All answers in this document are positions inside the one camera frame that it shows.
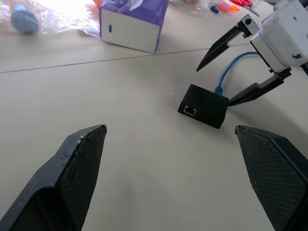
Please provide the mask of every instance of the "cable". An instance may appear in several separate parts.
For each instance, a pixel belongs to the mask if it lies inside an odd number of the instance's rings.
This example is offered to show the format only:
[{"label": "cable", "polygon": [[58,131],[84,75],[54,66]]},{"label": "cable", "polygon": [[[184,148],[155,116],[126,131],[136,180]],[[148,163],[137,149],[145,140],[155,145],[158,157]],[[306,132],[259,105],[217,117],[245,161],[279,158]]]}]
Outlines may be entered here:
[{"label": "cable", "polygon": [[246,52],[243,54],[240,54],[239,56],[237,56],[235,59],[233,59],[233,61],[229,64],[229,66],[226,68],[226,70],[224,71],[224,73],[222,74],[222,76],[220,77],[218,86],[215,88],[214,93],[218,94],[218,95],[222,95],[222,81],[225,78],[225,76],[227,75],[228,71],[231,69],[231,67],[242,57],[249,55],[249,54],[258,54],[257,52]]}]

